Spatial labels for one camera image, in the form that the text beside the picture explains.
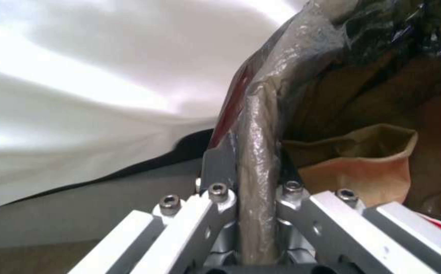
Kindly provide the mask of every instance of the screw head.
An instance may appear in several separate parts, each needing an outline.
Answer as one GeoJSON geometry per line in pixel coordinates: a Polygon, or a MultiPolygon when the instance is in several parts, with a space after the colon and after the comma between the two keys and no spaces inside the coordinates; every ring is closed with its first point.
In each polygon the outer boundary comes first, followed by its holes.
{"type": "Polygon", "coordinates": [[[297,194],[303,191],[302,184],[297,181],[288,181],[283,184],[283,195],[297,194]]]}
{"type": "Polygon", "coordinates": [[[227,200],[228,188],[224,183],[214,183],[209,187],[209,198],[215,203],[221,203],[227,200]]]}
{"type": "Polygon", "coordinates": [[[335,196],[344,201],[347,205],[354,208],[359,200],[359,196],[352,190],[347,188],[337,189],[335,196]]]}
{"type": "Polygon", "coordinates": [[[166,195],[159,200],[159,210],[166,216],[175,215],[181,208],[180,197],[175,194],[166,195]]]}

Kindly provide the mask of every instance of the silver metal frame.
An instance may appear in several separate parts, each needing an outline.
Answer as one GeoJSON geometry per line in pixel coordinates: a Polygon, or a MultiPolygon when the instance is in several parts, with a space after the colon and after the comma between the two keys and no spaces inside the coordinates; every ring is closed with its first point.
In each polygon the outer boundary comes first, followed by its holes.
{"type": "Polygon", "coordinates": [[[280,199],[278,217],[291,222],[323,263],[348,257],[366,273],[435,273],[330,191],[280,199]]]}
{"type": "Polygon", "coordinates": [[[222,228],[236,219],[236,195],[215,203],[207,192],[191,196],[131,274],[184,273],[202,266],[222,228]]]}
{"type": "Polygon", "coordinates": [[[163,231],[160,217],[133,210],[69,274],[123,274],[163,231]]]}
{"type": "Polygon", "coordinates": [[[396,202],[368,208],[364,217],[441,273],[441,230],[396,202]]]}

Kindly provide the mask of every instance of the white cloth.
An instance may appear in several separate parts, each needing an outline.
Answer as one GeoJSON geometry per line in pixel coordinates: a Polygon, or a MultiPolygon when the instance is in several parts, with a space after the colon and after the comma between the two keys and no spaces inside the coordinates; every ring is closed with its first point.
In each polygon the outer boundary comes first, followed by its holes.
{"type": "Polygon", "coordinates": [[[0,0],[0,205],[212,128],[236,69],[304,2],[0,0]]]}

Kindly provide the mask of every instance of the brown paper bag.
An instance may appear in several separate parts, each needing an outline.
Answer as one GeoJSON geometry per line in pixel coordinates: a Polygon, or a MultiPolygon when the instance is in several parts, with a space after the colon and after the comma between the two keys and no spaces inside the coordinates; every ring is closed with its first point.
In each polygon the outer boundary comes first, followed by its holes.
{"type": "Polygon", "coordinates": [[[349,188],[366,206],[374,206],[403,203],[411,182],[408,157],[416,143],[414,130],[377,124],[317,142],[284,141],[283,146],[311,194],[349,188]]]}

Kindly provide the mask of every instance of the mounting hole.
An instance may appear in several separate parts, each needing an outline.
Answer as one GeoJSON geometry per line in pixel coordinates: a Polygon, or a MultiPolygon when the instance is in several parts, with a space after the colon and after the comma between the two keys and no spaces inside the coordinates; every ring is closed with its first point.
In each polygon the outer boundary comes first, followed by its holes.
{"type": "Polygon", "coordinates": [[[222,190],[222,189],[224,189],[224,186],[223,185],[214,185],[213,187],[213,190],[222,190]]]}
{"type": "Polygon", "coordinates": [[[164,201],[165,204],[169,204],[169,203],[172,203],[172,202],[175,201],[175,197],[173,197],[173,196],[166,196],[163,201],[164,201]]]}
{"type": "Polygon", "coordinates": [[[205,274],[227,274],[227,272],[223,271],[222,269],[213,268],[205,274]]]}
{"type": "Polygon", "coordinates": [[[318,265],[314,268],[312,268],[311,274],[337,274],[335,271],[333,271],[331,268],[328,268],[326,266],[318,265]]]}
{"type": "Polygon", "coordinates": [[[297,181],[288,181],[286,182],[286,187],[289,189],[297,189],[300,187],[300,183],[297,181]]]}
{"type": "Polygon", "coordinates": [[[313,222],[313,232],[315,232],[317,236],[322,235],[322,225],[319,224],[317,221],[313,222]]]}
{"type": "Polygon", "coordinates": [[[205,239],[210,238],[210,226],[205,229],[205,239]]]}
{"type": "Polygon", "coordinates": [[[349,189],[342,189],[341,194],[346,197],[354,197],[355,196],[354,191],[349,190],[349,189]]]}

